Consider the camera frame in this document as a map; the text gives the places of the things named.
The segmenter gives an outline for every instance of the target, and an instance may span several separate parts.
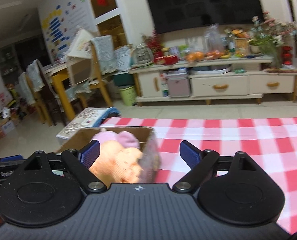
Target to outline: black television screen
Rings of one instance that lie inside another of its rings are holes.
[[[260,0],[148,0],[157,33],[263,20]]]

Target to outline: checkered tablecloth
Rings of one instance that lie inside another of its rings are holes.
[[[237,120],[172,120],[114,117],[102,126],[150,126],[156,131],[161,169],[156,182],[170,187],[190,168],[179,155],[187,140],[199,149],[221,155],[248,153],[282,188],[286,202],[278,224],[297,232],[297,117]]]

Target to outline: orange plush toy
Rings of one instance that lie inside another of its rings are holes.
[[[143,153],[139,150],[138,140],[131,133],[116,134],[103,130],[93,139],[100,143],[100,155],[90,167],[95,176],[110,176],[117,183],[139,181],[142,168],[138,160],[142,158]]]

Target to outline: trash can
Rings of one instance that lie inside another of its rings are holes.
[[[134,86],[123,86],[118,88],[124,105],[133,106],[136,104],[136,91]]]

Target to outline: floor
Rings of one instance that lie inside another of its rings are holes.
[[[114,105],[122,117],[153,119],[238,119],[297,117],[297,102],[289,102],[282,95],[266,95],[261,105],[255,99],[175,102],[172,105],[147,103],[142,107],[124,106],[116,100]],[[62,124],[49,127],[41,124],[36,114],[27,117],[15,130],[0,140],[0,157],[21,154],[25,158],[34,151],[56,151],[60,145],[55,138]]]

